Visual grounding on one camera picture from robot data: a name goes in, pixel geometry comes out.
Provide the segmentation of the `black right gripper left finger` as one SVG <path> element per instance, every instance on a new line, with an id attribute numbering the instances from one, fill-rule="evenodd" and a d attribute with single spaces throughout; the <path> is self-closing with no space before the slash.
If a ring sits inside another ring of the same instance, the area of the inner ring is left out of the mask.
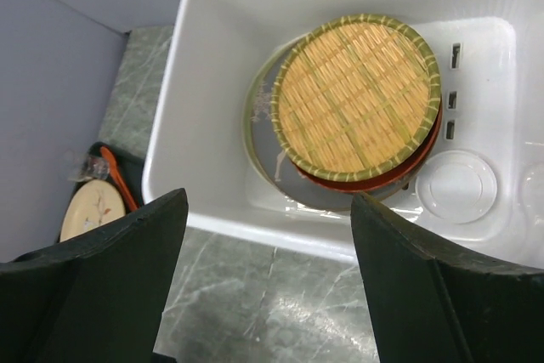
<path id="1" fill-rule="evenodd" d="M 154 345 L 188 210 L 185 190 L 173 190 L 2 264 L 2 361 L 167 361 Z"/>

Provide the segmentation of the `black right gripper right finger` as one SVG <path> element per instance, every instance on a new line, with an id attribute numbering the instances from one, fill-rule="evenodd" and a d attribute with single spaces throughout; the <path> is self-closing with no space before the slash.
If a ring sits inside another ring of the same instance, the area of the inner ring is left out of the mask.
<path id="1" fill-rule="evenodd" d="M 541 269 L 457 245 L 367 194 L 350 220 L 381 361 L 542 361 Z"/>

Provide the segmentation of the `red round plate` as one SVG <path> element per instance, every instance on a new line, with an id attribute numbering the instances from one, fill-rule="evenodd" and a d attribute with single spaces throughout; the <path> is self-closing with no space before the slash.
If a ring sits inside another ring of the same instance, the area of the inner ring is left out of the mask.
<path id="1" fill-rule="evenodd" d="M 424 160 L 434 147 L 434 143 L 438 138 L 442 116 L 443 108 L 442 105 L 440 105 L 439 113 L 428 133 L 428 136 L 416 149 L 416 151 L 392 170 L 371 177 L 370 179 L 354 182 L 331 181 L 311 175 L 298 166 L 295 166 L 295 168 L 301 176 L 304 176 L 313 183 L 330 190 L 341 191 L 344 193 L 377 190 L 378 188 L 382 188 L 386 185 L 392 184 L 393 182 L 398 182 L 409 174 L 414 173 L 424 163 Z"/>

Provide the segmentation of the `dark plate with deer motif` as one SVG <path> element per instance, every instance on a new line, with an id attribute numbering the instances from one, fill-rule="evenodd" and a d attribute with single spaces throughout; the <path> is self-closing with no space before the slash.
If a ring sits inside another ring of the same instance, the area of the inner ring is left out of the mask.
<path id="1" fill-rule="evenodd" d="M 284 151 L 277 141 L 271 122 L 271 94 L 275 78 L 291 50 L 284 53 L 264 77 L 263 86 L 254 100 L 252 121 L 250 122 L 255 153 L 265 172 L 271 177 L 275 172 L 275 160 Z M 280 178 L 281 181 L 273 182 L 271 185 L 285 198 L 286 204 L 283 207 L 287 211 L 306 213 L 346 213 L 349 211 L 353 197 L 351 193 L 329 190 L 313 183 L 298 173 L 287 156 L 281 164 Z"/>

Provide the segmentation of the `round woven bamboo mat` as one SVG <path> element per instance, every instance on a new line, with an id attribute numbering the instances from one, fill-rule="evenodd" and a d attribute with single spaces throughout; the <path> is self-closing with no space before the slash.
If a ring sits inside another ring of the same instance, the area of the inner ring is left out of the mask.
<path id="1" fill-rule="evenodd" d="M 357 183 L 411 157 L 441 100 L 439 64 L 419 32 L 387 15 L 352 14 L 294 45 L 275 77 L 269 114 L 295 166 Z"/>

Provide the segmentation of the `cream plate with branch motif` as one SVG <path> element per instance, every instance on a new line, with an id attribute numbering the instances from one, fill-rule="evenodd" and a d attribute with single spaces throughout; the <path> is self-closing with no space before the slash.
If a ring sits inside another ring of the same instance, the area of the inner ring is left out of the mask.
<path id="1" fill-rule="evenodd" d="M 244 144 L 245 152 L 254 170 L 264 180 L 270 182 L 271 184 L 273 182 L 281 181 L 281 164 L 286 158 L 286 153 L 282 151 L 277 156 L 275 160 L 274 176 L 273 177 L 269 176 L 265 172 L 260 161 L 258 160 L 258 157 L 254 150 L 253 142 L 252 142 L 252 125 L 250 124 L 250 122 L 252 121 L 254 100 L 255 100 L 255 97 L 257 96 L 258 91 L 264 85 L 264 77 L 272 68 L 272 66 L 275 64 L 275 62 L 279 60 L 284 53 L 292 49 L 303 38 L 304 38 L 304 35 L 293 38 L 290 42 L 279 46 L 270 55 L 270 57 L 258 69 L 255 77 L 252 79 L 251 85 L 247 91 L 246 98 L 244 101 L 244 109 L 243 109 L 242 120 L 241 120 L 241 129 L 243 133 L 243 144 Z"/>

